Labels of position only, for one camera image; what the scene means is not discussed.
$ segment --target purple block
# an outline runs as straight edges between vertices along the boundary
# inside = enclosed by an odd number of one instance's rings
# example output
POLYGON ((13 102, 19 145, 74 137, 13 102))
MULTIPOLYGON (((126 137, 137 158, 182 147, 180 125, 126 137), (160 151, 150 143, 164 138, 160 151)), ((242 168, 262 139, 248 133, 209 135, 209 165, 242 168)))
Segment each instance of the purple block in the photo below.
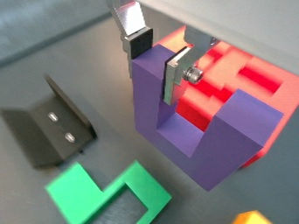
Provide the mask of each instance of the purple block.
POLYGON ((208 191, 261 150, 282 114, 237 90, 202 133, 162 101, 164 62, 157 45, 131 62, 134 127, 208 191))

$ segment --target orange block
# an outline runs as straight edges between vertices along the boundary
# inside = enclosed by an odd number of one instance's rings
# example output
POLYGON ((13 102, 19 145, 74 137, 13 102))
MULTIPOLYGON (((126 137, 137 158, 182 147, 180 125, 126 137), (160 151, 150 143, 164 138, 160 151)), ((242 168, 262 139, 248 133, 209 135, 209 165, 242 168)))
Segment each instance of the orange block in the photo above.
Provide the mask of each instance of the orange block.
POLYGON ((232 224, 272 224, 258 211, 241 213, 232 224))
MULTIPOLYGON (((182 34, 184 27, 157 44, 177 52, 186 46, 182 34)), ((299 106, 299 77, 224 42, 200 58, 197 67, 204 71, 202 80, 186 87, 176 112, 200 130, 206 129, 210 118, 237 89, 284 114, 264 148, 244 164, 248 166, 266 154, 299 106)))

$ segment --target metal bracket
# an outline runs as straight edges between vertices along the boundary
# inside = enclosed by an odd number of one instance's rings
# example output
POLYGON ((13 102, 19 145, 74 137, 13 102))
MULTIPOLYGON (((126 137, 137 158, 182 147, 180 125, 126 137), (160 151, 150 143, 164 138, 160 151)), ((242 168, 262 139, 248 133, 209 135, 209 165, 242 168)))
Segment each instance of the metal bracket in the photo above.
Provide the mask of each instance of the metal bracket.
POLYGON ((202 77, 202 71, 193 65, 196 60, 214 46, 218 41, 208 34, 186 26, 184 32, 185 42, 192 44, 192 48, 184 47, 166 61, 162 100, 168 105, 173 105, 182 96, 186 81, 197 84, 202 77))
POLYGON ((97 137, 87 118, 51 78, 45 76, 45 80, 54 96, 29 111, 1 109, 3 121, 34 168, 58 165, 97 137))
POLYGON ((152 48, 153 29, 145 26, 139 4, 133 0, 106 0, 115 25, 119 30, 122 49, 126 53, 129 77, 131 78, 130 61, 152 48))

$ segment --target green l-shaped block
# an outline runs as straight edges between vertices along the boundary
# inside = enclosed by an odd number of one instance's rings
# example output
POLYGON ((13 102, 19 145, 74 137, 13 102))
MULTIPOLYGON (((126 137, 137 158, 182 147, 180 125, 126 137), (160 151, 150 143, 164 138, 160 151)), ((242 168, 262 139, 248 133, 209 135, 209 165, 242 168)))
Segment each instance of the green l-shaped block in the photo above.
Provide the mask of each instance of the green l-shaped block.
POLYGON ((148 224, 161 212, 172 196, 156 182, 145 168, 134 161, 101 191, 75 163, 46 186, 45 190, 69 224, 83 224, 99 208, 127 187, 139 199, 146 212, 137 224, 148 224))

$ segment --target dark gray floor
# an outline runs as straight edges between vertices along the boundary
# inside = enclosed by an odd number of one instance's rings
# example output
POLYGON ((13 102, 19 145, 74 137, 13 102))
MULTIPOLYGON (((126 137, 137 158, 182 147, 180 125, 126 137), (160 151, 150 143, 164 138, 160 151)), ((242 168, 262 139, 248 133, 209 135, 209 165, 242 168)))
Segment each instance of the dark gray floor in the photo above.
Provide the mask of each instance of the dark gray floor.
MULTIPOLYGON (((180 26, 154 12, 145 16, 156 38, 180 26)), ((50 94, 43 73, 91 121, 98 140, 59 168, 35 171, 0 119, 1 224, 65 223, 42 187, 74 161, 105 187, 135 159, 172 195, 154 223, 230 223, 236 214, 250 210, 273 223, 299 223, 297 123, 290 127, 296 132, 288 130, 265 158, 204 192, 134 131, 126 55, 110 18, 0 69, 1 108, 27 109, 50 94)), ((94 223, 130 224, 142 211, 125 192, 94 223)))

